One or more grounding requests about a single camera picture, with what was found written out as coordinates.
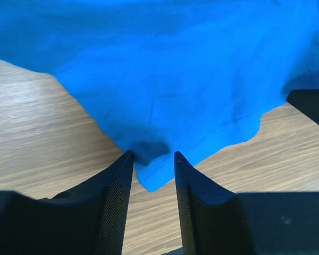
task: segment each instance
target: wooden table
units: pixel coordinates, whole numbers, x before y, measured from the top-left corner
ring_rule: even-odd
[[[54,77],[0,61],[0,189],[52,197],[121,154]],[[197,168],[235,192],[319,191],[319,127],[282,106],[263,116],[251,141]],[[123,254],[162,254],[181,245],[174,182],[148,193],[134,178]]]

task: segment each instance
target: blue cloth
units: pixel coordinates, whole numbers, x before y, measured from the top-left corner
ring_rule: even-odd
[[[0,0],[0,59],[54,75],[155,191],[319,88],[319,0]]]

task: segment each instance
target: blue t-shirt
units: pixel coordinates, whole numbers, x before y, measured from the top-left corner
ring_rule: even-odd
[[[148,191],[319,88],[319,0],[0,0],[0,59],[54,75]]]

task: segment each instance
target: light wood surface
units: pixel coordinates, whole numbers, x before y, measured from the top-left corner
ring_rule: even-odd
[[[50,75],[0,61],[0,189],[52,197],[106,168],[122,152]],[[319,127],[289,105],[263,116],[251,141],[197,168],[238,191],[319,191]],[[123,254],[180,247],[172,181],[148,193],[134,177]]]

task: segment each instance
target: black plastic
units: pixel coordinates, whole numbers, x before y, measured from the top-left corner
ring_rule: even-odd
[[[179,152],[175,181],[185,255],[319,254],[319,192],[234,194]]]
[[[53,199],[0,191],[0,254],[121,254],[132,171],[127,152]]]
[[[319,125],[319,89],[294,90],[287,102]]]

